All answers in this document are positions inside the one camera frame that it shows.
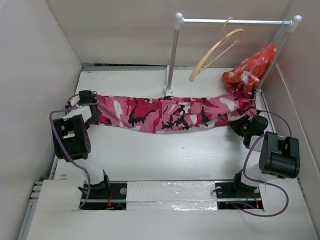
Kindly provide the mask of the pink camouflage trousers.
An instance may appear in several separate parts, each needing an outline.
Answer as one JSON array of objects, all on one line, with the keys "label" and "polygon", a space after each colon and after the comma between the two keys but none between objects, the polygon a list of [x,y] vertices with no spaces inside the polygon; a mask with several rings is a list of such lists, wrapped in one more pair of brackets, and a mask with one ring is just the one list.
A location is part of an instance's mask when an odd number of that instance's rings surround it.
[{"label": "pink camouflage trousers", "polygon": [[255,95],[239,91],[217,97],[96,97],[101,115],[94,124],[152,134],[224,127],[257,114]]}]

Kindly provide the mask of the beige wooden hanger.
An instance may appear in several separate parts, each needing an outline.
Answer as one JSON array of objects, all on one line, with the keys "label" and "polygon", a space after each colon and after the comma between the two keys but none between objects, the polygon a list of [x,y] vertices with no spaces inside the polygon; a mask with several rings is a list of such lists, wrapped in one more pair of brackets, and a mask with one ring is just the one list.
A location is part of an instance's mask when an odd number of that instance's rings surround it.
[{"label": "beige wooden hanger", "polygon": [[[235,46],[247,34],[246,31],[242,28],[236,28],[232,31],[227,31],[227,24],[233,19],[234,18],[231,16],[224,22],[222,27],[222,31],[224,33],[223,37],[219,41],[217,41],[199,60],[188,78],[190,82],[194,82],[196,77],[201,72],[203,72],[210,65],[216,62],[222,55],[224,55],[228,50]],[[223,50],[221,50],[226,43],[229,43],[229,46],[226,46]],[[212,58],[212,55],[215,55],[218,50],[221,50],[220,53]]]}]

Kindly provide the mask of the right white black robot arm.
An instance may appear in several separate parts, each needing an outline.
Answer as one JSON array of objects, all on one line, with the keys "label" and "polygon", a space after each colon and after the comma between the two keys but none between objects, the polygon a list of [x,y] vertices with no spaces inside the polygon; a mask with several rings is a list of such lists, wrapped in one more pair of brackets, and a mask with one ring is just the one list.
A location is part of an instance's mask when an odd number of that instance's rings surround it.
[{"label": "right white black robot arm", "polygon": [[253,167],[243,167],[234,175],[231,191],[237,197],[254,192],[259,184],[271,179],[294,179],[300,173],[300,144],[297,138],[266,131],[268,120],[259,115],[245,115],[229,125],[243,137],[246,148],[253,149],[263,139],[259,161]]}]

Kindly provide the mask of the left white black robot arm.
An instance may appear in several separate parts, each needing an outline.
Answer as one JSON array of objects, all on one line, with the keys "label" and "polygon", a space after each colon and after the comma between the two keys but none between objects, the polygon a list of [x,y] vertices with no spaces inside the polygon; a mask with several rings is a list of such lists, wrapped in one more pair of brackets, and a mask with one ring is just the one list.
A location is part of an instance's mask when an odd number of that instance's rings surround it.
[{"label": "left white black robot arm", "polygon": [[102,172],[102,178],[91,177],[90,164],[87,162],[91,152],[88,128],[102,114],[98,104],[95,91],[83,90],[70,97],[64,109],[49,113],[55,155],[82,170],[86,183],[79,190],[92,199],[104,199],[112,193],[106,172]]}]

